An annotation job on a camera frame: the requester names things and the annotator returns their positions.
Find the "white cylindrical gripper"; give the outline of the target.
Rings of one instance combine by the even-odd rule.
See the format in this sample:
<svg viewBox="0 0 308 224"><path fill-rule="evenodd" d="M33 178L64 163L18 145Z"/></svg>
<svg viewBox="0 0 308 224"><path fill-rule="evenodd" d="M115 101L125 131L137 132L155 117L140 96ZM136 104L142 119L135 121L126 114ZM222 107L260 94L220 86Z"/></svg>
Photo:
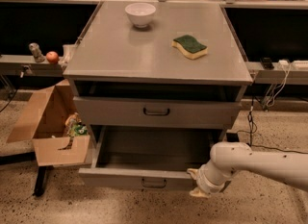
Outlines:
<svg viewBox="0 0 308 224"><path fill-rule="evenodd" d="M188 168L187 173L196 180L197 186L190 191L191 197L209 198L208 194L221 192L225 183L230 180L230 175L218 169L213 162L203 164L198 170Z"/></svg>

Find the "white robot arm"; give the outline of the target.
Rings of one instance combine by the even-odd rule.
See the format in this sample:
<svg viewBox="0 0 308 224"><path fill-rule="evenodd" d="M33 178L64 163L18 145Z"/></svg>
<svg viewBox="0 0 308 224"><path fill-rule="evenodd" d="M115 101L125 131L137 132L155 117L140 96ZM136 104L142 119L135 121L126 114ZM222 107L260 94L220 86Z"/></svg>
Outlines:
<svg viewBox="0 0 308 224"><path fill-rule="evenodd" d="M308 190L308 156L292 152L253 151L242 142L219 142L210 159L187 172L196 182L190 196L205 197L222 192L240 171L249 171L290 187Z"/></svg>

